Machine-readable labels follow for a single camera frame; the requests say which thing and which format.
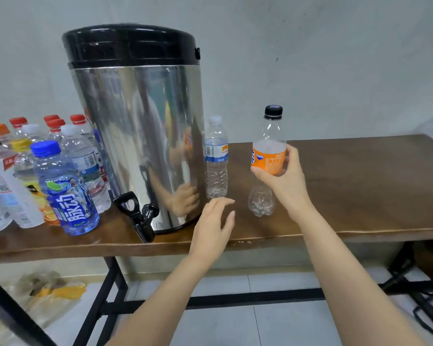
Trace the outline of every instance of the white bottle cap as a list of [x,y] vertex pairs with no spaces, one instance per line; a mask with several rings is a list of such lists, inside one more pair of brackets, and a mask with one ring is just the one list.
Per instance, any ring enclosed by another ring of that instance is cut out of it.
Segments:
[[221,119],[220,115],[212,115],[209,118],[209,123],[210,124],[221,124],[221,122],[222,122],[222,119]]
[[27,124],[22,127],[23,132],[27,135],[33,135],[35,133],[41,133],[42,129],[39,124]]
[[63,125],[63,126],[61,126],[61,133],[63,135],[68,135],[68,136],[81,135],[80,128],[78,128],[75,125]]

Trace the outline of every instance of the black spigot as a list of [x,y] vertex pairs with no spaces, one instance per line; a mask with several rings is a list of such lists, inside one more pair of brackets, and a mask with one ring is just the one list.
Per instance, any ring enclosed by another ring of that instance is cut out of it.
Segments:
[[[135,204],[133,210],[128,210],[124,204],[129,200],[133,200]],[[122,194],[113,200],[116,207],[124,214],[130,217],[133,223],[133,228],[138,233],[143,243],[151,243],[156,234],[151,226],[151,221],[159,215],[159,208],[154,204],[146,204],[139,211],[139,201],[135,193],[132,191]]]

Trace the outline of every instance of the wooden table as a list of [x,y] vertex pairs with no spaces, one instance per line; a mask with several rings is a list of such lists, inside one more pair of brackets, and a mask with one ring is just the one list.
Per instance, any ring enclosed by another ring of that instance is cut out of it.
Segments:
[[[289,141],[299,149],[312,202],[345,241],[433,239],[433,140],[423,135]],[[236,225],[228,250],[302,241],[278,202],[256,217],[247,207],[254,178],[251,143],[229,147],[229,192]],[[188,252],[194,224],[143,244],[129,219],[111,208],[91,233],[70,237],[59,227],[0,232],[0,262],[62,257],[153,256]]]

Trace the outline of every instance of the stainless steel beverage dispenser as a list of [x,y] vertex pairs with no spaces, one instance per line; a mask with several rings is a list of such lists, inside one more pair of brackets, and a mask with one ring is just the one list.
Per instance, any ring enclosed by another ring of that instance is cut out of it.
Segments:
[[100,139],[115,204],[145,242],[196,219],[206,198],[194,37],[169,28],[108,24],[72,30],[62,39],[85,114]]

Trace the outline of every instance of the metal table frame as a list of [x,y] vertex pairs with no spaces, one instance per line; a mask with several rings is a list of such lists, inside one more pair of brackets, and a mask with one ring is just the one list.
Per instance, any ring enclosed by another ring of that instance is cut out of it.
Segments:
[[[115,257],[105,257],[109,272],[98,295],[87,314],[85,322],[75,339],[74,346],[86,346],[98,319],[107,315],[107,320],[98,339],[97,346],[103,346],[112,336],[117,317],[136,311],[144,301],[124,301],[128,285]],[[392,278],[379,286],[388,295],[408,294],[433,321],[433,282],[430,280],[410,282],[404,276],[415,267],[412,243],[407,242],[388,268]],[[107,302],[114,286],[118,288],[114,302]],[[288,303],[324,300],[321,288],[286,291],[248,292],[241,294],[191,297],[186,309],[248,306],[268,303]],[[29,315],[0,286],[0,320],[24,342],[32,346],[56,346],[51,338],[29,317]]]

